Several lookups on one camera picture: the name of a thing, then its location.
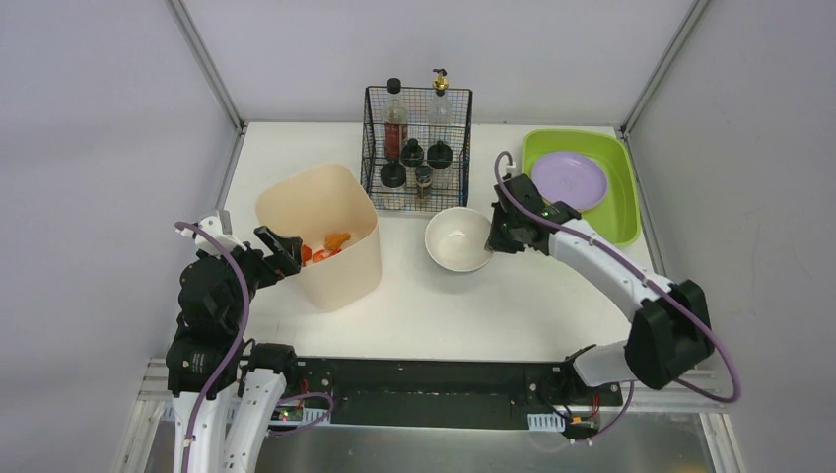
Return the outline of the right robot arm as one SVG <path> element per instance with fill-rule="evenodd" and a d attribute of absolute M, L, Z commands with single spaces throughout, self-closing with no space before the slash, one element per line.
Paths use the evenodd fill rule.
<path fill-rule="evenodd" d="M 706 297 L 696 283 L 674 283 L 632 262 L 577 210 L 546 203 L 525 174 L 506 175 L 494 189 L 487 249 L 514 254 L 532 248 L 568 265 L 631 325 L 626 339 L 569 357 L 568 370 L 579 384 L 639 381 L 662 389 L 714 354 Z"/>

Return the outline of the salt shaker black pump lid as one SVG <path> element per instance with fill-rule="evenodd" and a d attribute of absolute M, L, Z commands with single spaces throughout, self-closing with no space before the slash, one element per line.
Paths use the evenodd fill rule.
<path fill-rule="evenodd" d="M 414 171 L 418 166 L 424 165 L 424 151 L 417 139 L 410 138 L 406 141 L 401 150 L 400 160 L 404 165 L 413 169 L 415 184 Z"/>

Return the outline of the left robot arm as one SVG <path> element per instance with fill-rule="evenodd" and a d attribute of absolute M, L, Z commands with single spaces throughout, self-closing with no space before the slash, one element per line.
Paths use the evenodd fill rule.
<path fill-rule="evenodd" d="M 177 329 L 166 354 L 175 413 L 174 471 L 251 472 L 280 397 L 293 378 L 293 347 L 247 343 L 256 292 L 300 273 L 303 242 L 265 226 L 265 250 L 180 223 L 203 238 L 179 277 Z"/>

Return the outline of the small pepper jar black lid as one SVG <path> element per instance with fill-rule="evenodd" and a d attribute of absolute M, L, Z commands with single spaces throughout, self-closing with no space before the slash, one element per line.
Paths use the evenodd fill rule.
<path fill-rule="evenodd" d="M 428 165 L 418 166 L 415 171 L 416 193 L 419 198 L 426 198 L 432 189 L 434 170 Z"/>

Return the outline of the clear bottle gold pump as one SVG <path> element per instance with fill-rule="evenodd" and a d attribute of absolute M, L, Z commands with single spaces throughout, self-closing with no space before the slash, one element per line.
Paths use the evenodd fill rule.
<path fill-rule="evenodd" d="M 428 108 L 428 120 L 432 126 L 447 126 L 450 123 L 450 101 L 448 97 L 449 78 L 444 68 L 434 69 L 436 78 L 432 88 L 434 96 Z"/>

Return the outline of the soy sauce bottle red label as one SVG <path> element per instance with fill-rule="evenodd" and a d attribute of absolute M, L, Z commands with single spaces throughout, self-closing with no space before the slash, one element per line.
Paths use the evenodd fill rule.
<path fill-rule="evenodd" d="M 384 156 L 388 161 L 400 159 L 402 148 L 408 140 L 408 110 L 401 96 L 402 86 L 398 78 L 386 83 L 388 99 L 383 110 Z"/>

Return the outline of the white ceramic bowl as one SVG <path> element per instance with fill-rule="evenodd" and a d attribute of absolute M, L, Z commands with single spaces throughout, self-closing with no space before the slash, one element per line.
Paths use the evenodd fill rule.
<path fill-rule="evenodd" d="M 427 224 L 425 249 L 430 258 L 446 270 L 476 271 L 487 265 L 493 256 L 486 248 L 490 229 L 490 220 L 473 209 L 445 209 Z"/>

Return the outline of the purple plastic plate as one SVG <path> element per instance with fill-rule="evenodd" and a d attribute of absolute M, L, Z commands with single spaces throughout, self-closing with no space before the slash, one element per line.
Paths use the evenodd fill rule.
<path fill-rule="evenodd" d="M 546 201 L 563 202 L 578 211 L 598 205 L 608 190 L 602 168 L 587 156 L 574 152 L 543 155 L 529 175 Z"/>

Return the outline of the white shaker black spout lid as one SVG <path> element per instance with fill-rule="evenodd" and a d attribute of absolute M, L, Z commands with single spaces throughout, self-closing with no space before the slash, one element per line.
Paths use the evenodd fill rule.
<path fill-rule="evenodd" d="M 398 160 L 388 161 L 380 170 L 381 200 L 385 210 L 400 210 L 405 201 L 406 168 Z"/>

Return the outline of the beige plastic bin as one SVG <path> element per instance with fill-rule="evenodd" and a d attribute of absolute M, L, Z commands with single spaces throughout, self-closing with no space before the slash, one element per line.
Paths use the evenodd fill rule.
<path fill-rule="evenodd" d="M 258 222 L 282 237 L 300 237 L 313 254 L 325 237 L 350 233 L 341 252 L 303 266 L 295 277 L 310 302 L 340 309 L 370 293 L 382 279 L 378 213 L 352 172 L 338 164 L 305 170 L 265 189 L 256 199 Z"/>

